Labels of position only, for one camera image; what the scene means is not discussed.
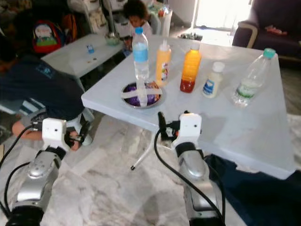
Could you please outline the taped metal plate purple food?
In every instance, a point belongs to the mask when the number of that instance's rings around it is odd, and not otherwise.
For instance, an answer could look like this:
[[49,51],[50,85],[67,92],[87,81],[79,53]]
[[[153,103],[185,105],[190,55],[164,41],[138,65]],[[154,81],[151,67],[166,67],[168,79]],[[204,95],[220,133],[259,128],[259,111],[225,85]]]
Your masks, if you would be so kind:
[[160,88],[154,82],[147,82],[144,90],[138,90],[142,85],[137,82],[127,84],[120,94],[123,102],[132,108],[152,108],[163,101],[165,95],[164,89]]

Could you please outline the large white folding table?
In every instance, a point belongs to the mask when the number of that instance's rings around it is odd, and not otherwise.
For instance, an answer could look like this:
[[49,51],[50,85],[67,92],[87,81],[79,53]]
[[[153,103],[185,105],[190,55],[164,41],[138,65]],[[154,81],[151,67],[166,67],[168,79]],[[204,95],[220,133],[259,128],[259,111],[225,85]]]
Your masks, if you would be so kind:
[[[82,95],[87,108],[129,122],[155,133],[158,113],[169,121],[185,110],[202,116],[198,146],[223,159],[233,161],[275,178],[286,179],[297,166],[289,132],[279,62],[274,59],[259,93],[245,108],[231,97],[247,68],[262,54],[257,49],[200,44],[202,62],[192,93],[179,90],[183,56],[193,40],[168,37],[172,50],[168,84],[163,101],[153,108],[138,110],[120,98],[122,89],[135,81],[133,57],[128,56]],[[202,89],[214,62],[223,62],[223,81],[216,97],[205,97]]]

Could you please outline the yellow squeeze bottle white cap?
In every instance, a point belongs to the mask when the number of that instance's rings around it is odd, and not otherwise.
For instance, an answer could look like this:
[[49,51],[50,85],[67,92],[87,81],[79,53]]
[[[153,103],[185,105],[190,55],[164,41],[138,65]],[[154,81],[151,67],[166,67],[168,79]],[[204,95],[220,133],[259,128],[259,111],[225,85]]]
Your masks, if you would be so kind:
[[156,60],[156,84],[160,88],[167,84],[170,61],[171,47],[167,40],[163,40],[163,43],[161,43],[157,50]]

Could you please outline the small white bottle blue label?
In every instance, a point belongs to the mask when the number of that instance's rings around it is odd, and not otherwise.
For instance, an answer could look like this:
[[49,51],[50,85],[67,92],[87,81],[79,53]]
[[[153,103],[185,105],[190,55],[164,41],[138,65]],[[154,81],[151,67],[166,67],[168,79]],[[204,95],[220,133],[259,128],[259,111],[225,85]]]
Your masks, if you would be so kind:
[[208,74],[204,83],[202,94],[207,98],[214,98],[219,92],[220,84],[223,81],[223,70],[225,64],[223,62],[214,62],[212,71]]

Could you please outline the orange juice bottle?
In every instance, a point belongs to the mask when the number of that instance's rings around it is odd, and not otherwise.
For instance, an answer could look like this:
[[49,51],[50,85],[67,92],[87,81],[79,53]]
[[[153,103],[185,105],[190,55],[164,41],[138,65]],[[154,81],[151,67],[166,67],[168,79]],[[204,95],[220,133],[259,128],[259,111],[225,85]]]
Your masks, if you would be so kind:
[[201,60],[200,43],[194,42],[183,58],[181,82],[179,84],[181,92],[193,92]]

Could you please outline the person in dark blue shirt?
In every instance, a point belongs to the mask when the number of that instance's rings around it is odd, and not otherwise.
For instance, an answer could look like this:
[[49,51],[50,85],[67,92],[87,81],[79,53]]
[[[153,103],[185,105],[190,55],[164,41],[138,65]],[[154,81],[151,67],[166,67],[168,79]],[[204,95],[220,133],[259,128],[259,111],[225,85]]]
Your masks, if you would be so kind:
[[23,129],[33,119],[55,118],[70,121],[82,114],[84,91],[67,74],[51,67],[32,51],[25,32],[6,30],[6,41],[0,50],[0,98],[6,100],[34,99],[43,105],[36,113],[24,116],[13,124],[12,132],[22,138],[42,140],[40,131]]

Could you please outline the blue label water bottle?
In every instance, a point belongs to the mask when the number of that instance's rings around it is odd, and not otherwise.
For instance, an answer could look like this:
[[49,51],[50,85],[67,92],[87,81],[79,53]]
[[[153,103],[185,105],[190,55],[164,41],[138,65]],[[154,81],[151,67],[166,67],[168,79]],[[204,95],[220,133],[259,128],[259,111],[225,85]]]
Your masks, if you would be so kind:
[[143,33],[142,27],[134,28],[134,32],[132,54],[134,59],[135,76],[137,81],[146,83],[149,79],[148,39]]

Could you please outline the small white table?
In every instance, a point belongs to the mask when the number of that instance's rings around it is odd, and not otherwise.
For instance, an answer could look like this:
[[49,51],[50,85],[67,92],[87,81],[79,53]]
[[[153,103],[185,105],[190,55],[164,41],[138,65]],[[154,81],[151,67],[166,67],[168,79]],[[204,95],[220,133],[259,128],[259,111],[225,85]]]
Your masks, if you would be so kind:
[[[95,48],[94,54],[88,54],[86,45],[89,44]],[[89,34],[43,56],[42,60],[56,70],[81,78],[107,62],[112,56],[120,53],[122,48],[122,43],[110,46],[104,36]]]

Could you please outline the clear bottle teal cap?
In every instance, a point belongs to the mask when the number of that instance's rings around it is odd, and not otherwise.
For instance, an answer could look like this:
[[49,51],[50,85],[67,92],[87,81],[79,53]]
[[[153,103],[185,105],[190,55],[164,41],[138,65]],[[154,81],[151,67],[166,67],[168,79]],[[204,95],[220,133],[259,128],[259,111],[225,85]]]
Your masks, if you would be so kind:
[[273,48],[265,48],[262,55],[247,68],[239,85],[232,93],[231,100],[237,107],[247,107],[252,99],[259,93],[268,77],[269,69],[277,52]]

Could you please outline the red green cartoon backpack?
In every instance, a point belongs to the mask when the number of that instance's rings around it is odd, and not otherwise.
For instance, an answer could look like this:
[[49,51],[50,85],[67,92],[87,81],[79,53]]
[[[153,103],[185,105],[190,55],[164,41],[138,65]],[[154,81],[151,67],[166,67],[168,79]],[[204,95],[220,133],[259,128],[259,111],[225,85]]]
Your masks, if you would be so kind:
[[32,47],[34,52],[49,54],[65,45],[65,35],[58,24],[39,20],[33,26]]

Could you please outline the child in pink shirt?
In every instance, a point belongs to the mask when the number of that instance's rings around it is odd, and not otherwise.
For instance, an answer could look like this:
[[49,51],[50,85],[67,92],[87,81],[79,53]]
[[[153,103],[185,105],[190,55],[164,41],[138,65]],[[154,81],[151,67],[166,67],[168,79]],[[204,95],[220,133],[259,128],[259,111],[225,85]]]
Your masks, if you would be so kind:
[[132,51],[133,37],[135,29],[141,27],[145,36],[153,34],[153,29],[148,22],[148,7],[141,0],[128,0],[123,6],[123,14],[128,19],[127,34],[124,38],[123,52],[130,53]]

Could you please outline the dark blue fabric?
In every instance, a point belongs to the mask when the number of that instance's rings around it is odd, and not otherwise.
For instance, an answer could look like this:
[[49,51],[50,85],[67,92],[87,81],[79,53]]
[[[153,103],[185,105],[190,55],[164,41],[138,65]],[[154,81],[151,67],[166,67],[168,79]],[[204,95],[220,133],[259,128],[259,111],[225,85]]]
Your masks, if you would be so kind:
[[215,155],[205,157],[222,194],[247,226],[301,226],[301,171],[287,179],[249,173]]

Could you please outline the orange black bag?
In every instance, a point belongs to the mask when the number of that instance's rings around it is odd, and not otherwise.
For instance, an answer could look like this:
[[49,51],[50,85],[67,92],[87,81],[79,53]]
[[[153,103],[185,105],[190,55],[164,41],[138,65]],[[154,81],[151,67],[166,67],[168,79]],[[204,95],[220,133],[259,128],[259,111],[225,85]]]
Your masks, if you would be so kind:
[[66,14],[62,18],[62,29],[66,36],[66,43],[71,43],[78,38],[77,18],[74,14]]

